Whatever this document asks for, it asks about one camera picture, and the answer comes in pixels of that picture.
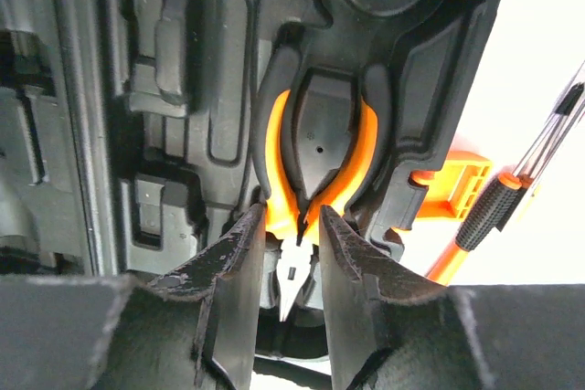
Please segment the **black plastic tool case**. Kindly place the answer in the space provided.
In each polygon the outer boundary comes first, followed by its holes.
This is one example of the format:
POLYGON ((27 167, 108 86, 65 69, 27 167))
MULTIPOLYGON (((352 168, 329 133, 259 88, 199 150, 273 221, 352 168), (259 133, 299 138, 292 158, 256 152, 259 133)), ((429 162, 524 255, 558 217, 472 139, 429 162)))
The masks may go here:
POLYGON ((264 202, 261 82, 388 73, 388 142, 344 213, 399 258, 460 120, 500 0, 1 0, 1 270, 158 273, 264 202))

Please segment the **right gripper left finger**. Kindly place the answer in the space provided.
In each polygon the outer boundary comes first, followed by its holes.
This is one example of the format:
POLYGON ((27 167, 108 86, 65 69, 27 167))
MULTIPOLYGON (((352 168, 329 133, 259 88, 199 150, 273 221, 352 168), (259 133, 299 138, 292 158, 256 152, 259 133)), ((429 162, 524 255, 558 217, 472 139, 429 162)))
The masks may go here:
POLYGON ((4 389, 247 389, 265 209, 148 283, 135 276, 1 279, 4 389))

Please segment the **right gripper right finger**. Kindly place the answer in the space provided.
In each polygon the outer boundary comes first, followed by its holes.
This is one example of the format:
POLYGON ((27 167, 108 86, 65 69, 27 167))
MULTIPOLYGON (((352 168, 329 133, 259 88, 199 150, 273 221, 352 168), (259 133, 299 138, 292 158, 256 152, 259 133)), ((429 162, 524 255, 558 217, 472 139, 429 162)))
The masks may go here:
POLYGON ((584 289, 444 287, 320 213, 324 320, 336 389, 581 389, 584 289))

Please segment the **orange handled needle-nose pliers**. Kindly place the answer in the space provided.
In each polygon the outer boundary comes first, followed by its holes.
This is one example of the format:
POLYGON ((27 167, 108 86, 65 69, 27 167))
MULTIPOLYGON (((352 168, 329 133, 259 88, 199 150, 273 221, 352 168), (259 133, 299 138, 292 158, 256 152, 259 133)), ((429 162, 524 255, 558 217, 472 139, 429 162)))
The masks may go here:
POLYGON ((325 69, 301 71, 300 52, 279 47, 261 82, 252 161, 266 202, 266 230, 281 242, 279 320, 286 321, 320 243, 322 206, 343 215, 372 185, 388 142, 388 73, 361 82, 325 69))

